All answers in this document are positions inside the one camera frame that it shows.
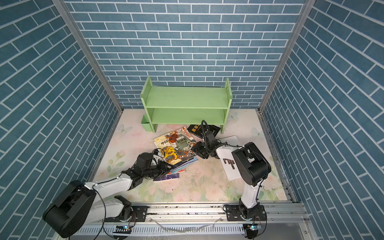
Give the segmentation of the blue sci-fi magazine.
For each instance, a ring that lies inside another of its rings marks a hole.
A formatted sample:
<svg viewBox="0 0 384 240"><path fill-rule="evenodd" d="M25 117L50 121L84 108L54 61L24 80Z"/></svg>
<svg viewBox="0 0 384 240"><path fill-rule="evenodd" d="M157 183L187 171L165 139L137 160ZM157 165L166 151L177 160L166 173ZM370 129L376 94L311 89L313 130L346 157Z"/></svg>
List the blue sci-fi magazine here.
<svg viewBox="0 0 384 240"><path fill-rule="evenodd" d="M189 158L187 160L181 160L180 162L173 165L173 168L170 171L170 174L176 174L180 172L181 170L195 163L197 160L198 158L196 156Z"/></svg>

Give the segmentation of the white book with brown bars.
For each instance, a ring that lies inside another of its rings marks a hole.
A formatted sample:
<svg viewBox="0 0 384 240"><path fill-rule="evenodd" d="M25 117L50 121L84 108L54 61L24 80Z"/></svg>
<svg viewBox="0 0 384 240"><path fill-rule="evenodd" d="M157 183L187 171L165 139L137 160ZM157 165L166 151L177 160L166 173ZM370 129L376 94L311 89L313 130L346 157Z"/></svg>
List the white book with brown bars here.
<svg viewBox="0 0 384 240"><path fill-rule="evenodd" d="M237 138L237 136L231 136L221 139L222 142L228 143L228 145L221 146L216 150L216 153L222 163L224 171L229 181L240 179L243 180L239 171L239 168L235 162L232 152L238 149L237 146L242 147L243 145Z"/></svg>

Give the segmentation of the green red illustrated comic book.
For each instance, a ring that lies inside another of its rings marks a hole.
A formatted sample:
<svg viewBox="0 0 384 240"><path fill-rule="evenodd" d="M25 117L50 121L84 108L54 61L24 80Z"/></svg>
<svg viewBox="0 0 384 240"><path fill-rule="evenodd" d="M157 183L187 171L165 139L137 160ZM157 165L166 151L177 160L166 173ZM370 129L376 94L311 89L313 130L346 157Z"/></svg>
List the green red illustrated comic book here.
<svg viewBox="0 0 384 240"><path fill-rule="evenodd" d="M192 147L197 143L186 127L166 133L154 140L157 148L172 146L175 149L186 151L190 158L196 154L192 151Z"/></svg>

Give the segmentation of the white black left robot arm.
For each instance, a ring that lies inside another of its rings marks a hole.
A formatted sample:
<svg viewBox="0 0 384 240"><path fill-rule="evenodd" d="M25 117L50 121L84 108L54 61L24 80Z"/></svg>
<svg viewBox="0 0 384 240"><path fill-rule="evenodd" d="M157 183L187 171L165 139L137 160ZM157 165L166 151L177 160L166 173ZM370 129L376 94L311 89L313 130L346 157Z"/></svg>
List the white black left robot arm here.
<svg viewBox="0 0 384 240"><path fill-rule="evenodd" d="M121 195L140 185L144 179L157 180L175 167L153 153L142 153L129 169L102 181L70 182L43 213L42 219L62 238L69 238L83 225L116 218L131 222L132 203Z"/></svg>

